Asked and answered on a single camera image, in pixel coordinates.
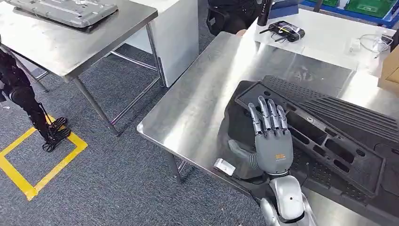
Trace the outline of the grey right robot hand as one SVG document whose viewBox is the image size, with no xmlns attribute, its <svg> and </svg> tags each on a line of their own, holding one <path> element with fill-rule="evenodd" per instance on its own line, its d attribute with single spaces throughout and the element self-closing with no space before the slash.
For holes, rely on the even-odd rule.
<svg viewBox="0 0 399 226">
<path fill-rule="evenodd" d="M 272 99 L 258 97 L 262 117 L 255 105 L 248 104 L 255 131 L 255 153 L 241 148 L 236 140 L 229 140 L 230 150 L 245 160 L 252 168 L 269 175 L 285 176 L 293 162 L 293 141 L 285 111 Z"/>
</svg>

